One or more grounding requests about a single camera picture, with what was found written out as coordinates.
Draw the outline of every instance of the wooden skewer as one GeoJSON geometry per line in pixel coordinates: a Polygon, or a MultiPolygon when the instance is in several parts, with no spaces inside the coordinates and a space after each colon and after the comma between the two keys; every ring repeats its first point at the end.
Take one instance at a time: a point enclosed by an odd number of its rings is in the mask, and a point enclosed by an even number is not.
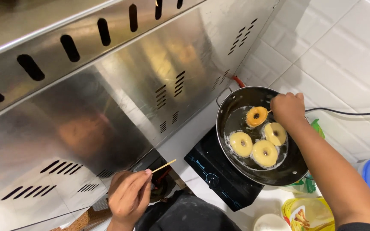
{"type": "Polygon", "coordinates": [[[167,164],[162,165],[161,167],[159,167],[159,168],[155,169],[154,171],[152,171],[152,173],[154,173],[154,172],[156,172],[156,171],[158,171],[158,170],[160,170],[160,169],[163,169],[164,167],[166,167],[166,166],[168,166],[168,165],[172,164],[172,163],[173,163],[173,162],[175,162],[175,161],[176,161],[176,159],[175,159],[175,160],[173,160],[173,161],[171,161],[171,162],[169,162],[169,163],[167,163],[167,164]]]}

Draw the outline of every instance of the donut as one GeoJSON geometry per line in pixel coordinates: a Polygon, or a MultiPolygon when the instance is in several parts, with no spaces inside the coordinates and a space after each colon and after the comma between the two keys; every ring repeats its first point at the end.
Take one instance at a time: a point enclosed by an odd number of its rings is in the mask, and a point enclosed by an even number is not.
{"type": "Polygon", "coordinates": [[[258,164],[271,167],[278,160],[278,151],[270,141],[261,140],[254,144],[252,156],[258,164]]]}
{"type": "Polygon", "coordinates": [[[281,146],[286,141],[286,131],[279,123],[265,125],[265,138],[275,146],[281,146]]]}
{"type": "Polygon", "coordinates": [[[262,124],[268,117],[268,110],[264,107],[253,107],[246,114],[246,124],[251,127],[256,127],[262,124]]]}
{"type": "Polygon", "coordinates": [[[244,132],[235,132],[229,137],[232,149],[241,157],[248,157],[252,152],[252,139],[244,132]]]}

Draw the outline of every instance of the yellow package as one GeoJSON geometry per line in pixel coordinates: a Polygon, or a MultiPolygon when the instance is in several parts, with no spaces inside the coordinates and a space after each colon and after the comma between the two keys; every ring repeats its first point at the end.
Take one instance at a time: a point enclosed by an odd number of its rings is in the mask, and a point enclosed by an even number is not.
{"type": "Polygon", "coordinates": [[[323,198],[296,198],[285,201],[282,215],[292,231],[335,231],[333,214],[323,198]]]}

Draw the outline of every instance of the hand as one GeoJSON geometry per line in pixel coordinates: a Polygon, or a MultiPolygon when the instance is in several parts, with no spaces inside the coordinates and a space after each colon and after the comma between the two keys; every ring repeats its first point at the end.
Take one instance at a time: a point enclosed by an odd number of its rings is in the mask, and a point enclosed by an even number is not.
{"type": "Polygon", "coordinates": [[[112,222],[109,230],[131,231],[148,207],[151,197],[151,170],[117,173],[109,187],[112,222]]]}
{"type": "Polygon", "coordinates": [[[270,109],[275,120],[285,129],[295,127],[298,123],[306,122],[305,103],[303,94],[279,94],[270,101],[270,109]]]}

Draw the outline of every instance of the person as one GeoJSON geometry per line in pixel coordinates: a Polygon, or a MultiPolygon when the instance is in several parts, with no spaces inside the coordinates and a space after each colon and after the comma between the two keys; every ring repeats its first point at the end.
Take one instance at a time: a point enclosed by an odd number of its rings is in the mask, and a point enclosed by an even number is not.
{"type": "MultiPolygon", "coordinates": [[[[339,231],[370,231],[370,189],[358,172],[309,125],[303,94],[271,100],[275,120],[292,136],[329,204],[339,231]]],[[[118,173],[109,189],[113,217],[107,231],[239,231],[219,208],[177,191],[149,206],[151,171],[118,173]]]]}

